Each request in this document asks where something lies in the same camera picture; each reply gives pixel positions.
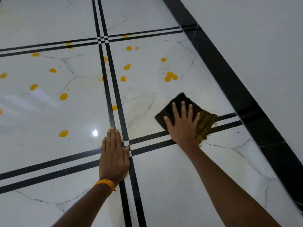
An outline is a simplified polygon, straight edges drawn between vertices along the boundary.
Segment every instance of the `liquid spill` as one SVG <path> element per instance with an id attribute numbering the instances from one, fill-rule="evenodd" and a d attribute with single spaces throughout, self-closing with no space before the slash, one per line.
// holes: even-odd
<path id="1" fill-rule="evenodd" d="M 60 100 L 66 100 L 67 99 L 67 93 L 63 92 L 61 95 L 60 95 Z"/>
<path id="2" fill-rule="evenodd" d="M 127 65 L 124 66 L 123 69 L 124 69 L 124 70 L 128 70 L 128 69 L 130 69 L 130 68 L 131 68 L 131 64 L 127 64 Z"/>
<path id="3" fill-rule="evenodd" d="M 172 78 L 173 80 L 177 80 L 177 79 L 178 79 L 178 76 L 177 76 L 175 73 L 173 73 L 173 72 L 167 72 L 167 73 L 166 73 L 166 76 L 165 76 L 165 78 L 164 78 L 164 80 L 165 80 L 166 82 L 169 82 L 169 81 L 171 81 L 171 78 Z"/>
<path id="4" fill-rule="evenodd" d="M 57 72 L 57 70 L 54 69 L 54 68 L 51 68 L 49 71 L 52 72 L 52 73 L 56 73 Z"/>
<path id="5" fill-rule="evenodd" d="M 126 76 L 122 76 L 121 79 L 120 79 L 122 82 L 125 82 L 127 80 L 127 77 Z"/>
<path id="6" fill-rule="evenodd" d="M 68 135 L 68 130 L 62 130 L 59 132 L 59 137 L 66 137 Z"/>
<path id="7" fill-rule="evenodd" d="M 29 89 L 31 91 L 35 90 L 38 87 L 38 84 L 33 84 L 31 87 L 29 87 Z"/>
<path id="8" fill-rule="evenodd" d="M 66 46 L 71 45 L 71 43 L 66 43 Z M 73 49 L 73 47 L 69 48 L 69 49 Z"/>
<path id="9" fill-rule="evenodd" d="M 1 78 L 1 79 L 4 79 L 4 78 L 6 78 L 7 76 L 8 76 L 7 73 L 2 73 L 2 74 L 0 75 L 0 78 Z"/>

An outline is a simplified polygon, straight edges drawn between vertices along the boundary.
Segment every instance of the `white floor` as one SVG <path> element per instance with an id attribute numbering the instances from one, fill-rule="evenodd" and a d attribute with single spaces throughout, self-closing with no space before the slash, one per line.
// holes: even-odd
<path id="1" fill-rule="evenodd" d="M 169 29 L 132 34 L 178 26 L 162 0 L 101 3 L 108 35 L 121 34 L 109 37 L 113 67 L 109 65 L 106 44 L 101 45 L 105 57 L 101 58 L 105 61 L 111 104 L 116 105 L 116 97 L 120 97 L 130 140 L 163 131 L 154 116 L 180 92 L 219 116 L 234 112 L 183 32 Z M 97 0 L 95 4 L 103 36 Z M 170 31 L 167 35 L 153 35 Z M 152 35 L 111 42 L 128 34 Z M 71 45 L 95 44 L 35 53 L 40 48 L 87 38 L 92 40 Z M 62 43 L 40 45 L 52 42 Z M 36 44 L 32 48 L 1 50 Z M 115 95 L 113 68 L 120 95 Z M 177 79 L 167 78 L 167 72 L 173 72 Z M 110 126 L 102 75 L 92 0 L 2 0 L 0 176 L 99 148 Z M 115 108 L 113 114 L 120 129 L 121 115 Z M 233 117 L 214 126 L 238 120 Z M 135 153 L 140 147 L 169 139 L 164 136 L 144 141 L 131 145 L 131 149 Z M 243 125 L 210 134 L 201 149 L 281 226 L 303 225 L 297 207 Z M 99 157 L 95 154 L 12 176 L 0 180 L 0 190 Z M 147 226 L 223 226 L 195 169 L 176 144 L 132 158 Z M 92 167 L 17 190 L 8 189 L 0 194 L 1 226 L 51 226 L 97 180 L 98 168 Z M 137 227 L 129 175 L 125 185 L 132 226 Z M 108 198 L 93 224 L 100 225 L 125 225 L 119 189 Z"/>

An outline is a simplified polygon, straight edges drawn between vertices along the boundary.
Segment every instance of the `white marble tile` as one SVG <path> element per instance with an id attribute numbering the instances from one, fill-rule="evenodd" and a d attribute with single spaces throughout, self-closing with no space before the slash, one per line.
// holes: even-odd
<path id="1" fill-rule="evenodd" d="M 178 26 L 162 0 L 101 0 L 109 35 Z"/>
<path id="2" fill-rule="evenodd" d="M 238 149 L 208 144 L 202 149 L 282 227 L 302 226 L 302 217 L 282 184 L 273 172 L 263 172 L 268 163 L 252 141 Z M 195 168 L 176 144 L 133 156 L 133 161 L 148 226 L 224 226 Z M 267 166 L 256 168 L 252 161 Z"/>
<path id="3" fill-rule="evenodd" d="M 92 0 L 1 0 L 0 48 L 92 37 Z"/>
<path id="4" fill-rule="evenodd" d="M 112 42 L 110 47 L 130 139 L 162 131 L 154 116 L 181 92 L 211 113 L 234 112 L 202 59 L 190 52 L 190 43 L 185 46 L 165 37 L 141 38 Z M 178 79 L 166 82 L 167 72 Z"/>
<path id="5" fill-rule="evenodd" d="M 98 168 L 49 180 L 16 191 L 0 194 L 1 225 L 51 226 L 98 180 Z M 119 186 L 105 201 L 93 227 L 124 226 Z"/>
<path id="6" fill-rule="evenodd" d="M 101 146 L 110 126 L 97 45 L 2 57 L 0 67 L 1 173 Z"/>

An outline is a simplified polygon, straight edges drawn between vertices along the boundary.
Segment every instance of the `dark cleaning cloth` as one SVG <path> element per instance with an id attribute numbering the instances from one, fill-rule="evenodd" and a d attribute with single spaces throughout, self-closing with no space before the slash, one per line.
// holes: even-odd
<path id="1" fill-rule="evenodd" d="M 172 122 L 172 125 L 175 124 L 174 120 L 174 114 L 172 112 L 172 103 L 175 102 L 177 106 L 177 110 L 179 112 L 179 115 L 181 117 L 181 102 L 184 101 L 186 105 L 186 111 L 188 111 L 188 107 L 190 104 L 192 104 L 193 107 L 193 120 L 195 119 L 198 112 L 200 112 L 200 119 L 199 123 L 197 125 L 196 133 L 195 133 L 195 139 L 198 143 L 202 142 L 202 140 L 206 139 L 206 136 L 208 135 L 211 126 L 215 123 L 217 119 L 217 115 L 211 114 L 202 108 L 200 108 L 197 104 L 192 102 L 190 98 L 187 98 L 185 94 L 182 92 L 179 95 L 177 95 L 176 98 L 172 99 L 169 104 L 154 118 L 157 120 L 157 122 L 167 131 L 167 126 L 165 124 L 165 121 L 163 119 L 164 116 L 167 116 L 170 121 Z"/>

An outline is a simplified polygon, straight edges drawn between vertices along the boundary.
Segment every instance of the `orange spot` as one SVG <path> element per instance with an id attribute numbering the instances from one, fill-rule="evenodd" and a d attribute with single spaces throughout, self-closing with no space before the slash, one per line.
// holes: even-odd
<path id="1" fill-rule="evenodd" d="M 120 79 L 122 82 L 125 82 L 127 80 L 127 77 L 126 76 L 122 76 L 121 79 Z"/>
<path id="2" fill-rule="evenodd" d="M 66 46 L 71 45 L 71 43 L 66 43 Z M 73 49 L 73 47 L 69 48 L 69 49 Z"/>
<path id="3" fill-rule="evenodd" d="M 60 95 L 60 100 L 66 100 L 67 99 L 67 93 L 63 92 L 61 95 Z"/>
<path id="4" fill-rule="evenodd" d="M 29 87 L 29 89 L 31 91 L 35 90 L 38 87 L 38 84 L 33 84 L 31 87 Z"/>
<path id="5" fill-rule="evenodd" d="M 59 132 L 59 137 L 66 137 L 68 135 L 68 130 L 62 130 Z"/>
<path id="6" fill-rule="evenodd" d="M 173 72 L 167 72 L 167 73 L 166 73 L 166 76 L 165 76 L 165 78 L 164 78 L 164 80 L 165 80 L 166 82 L 169 82 L 169 81 L 171 81 L 171 78 L 172 78 L 173 80 L 177 80 L 177 79 L 178 79 L 178 76 L 177 76 L 176 74 L 174 74 Z"/>
<path id="7" fill-rule="evenodd" d="M 130 69 L 130 68 L 131 68 L 131 64 L 127 64 L 127 65 L 125 65 L 125 66 L 123 67 L 124 70 L 128 70 L 128 69 Z"/>
<path id="8" fill-rule="evenodd" d="M 49 71 L 50 71 L 50 72 L 53 72 L 53 73 L 56 73 L 56 72 L 57 72 L 57 70 L 54 69 L 54 68 L 51 68 Z"/>
<path id="9" fill-rule="evenodd" d="M 1 79 L 4 79 L 4 78 L 7 77 L 7 75 L 8 75 L 7 73 L 2 73 L 2 74 L 0 75 L 0 78 L 1 78 Z"/>
<path id="10" fill-rule="evenodd" d="M 39 53 L 33 53 L 32 56 L 33 57 L 38 57 L 38 56 L 40 56 L 40 54 Z"/>

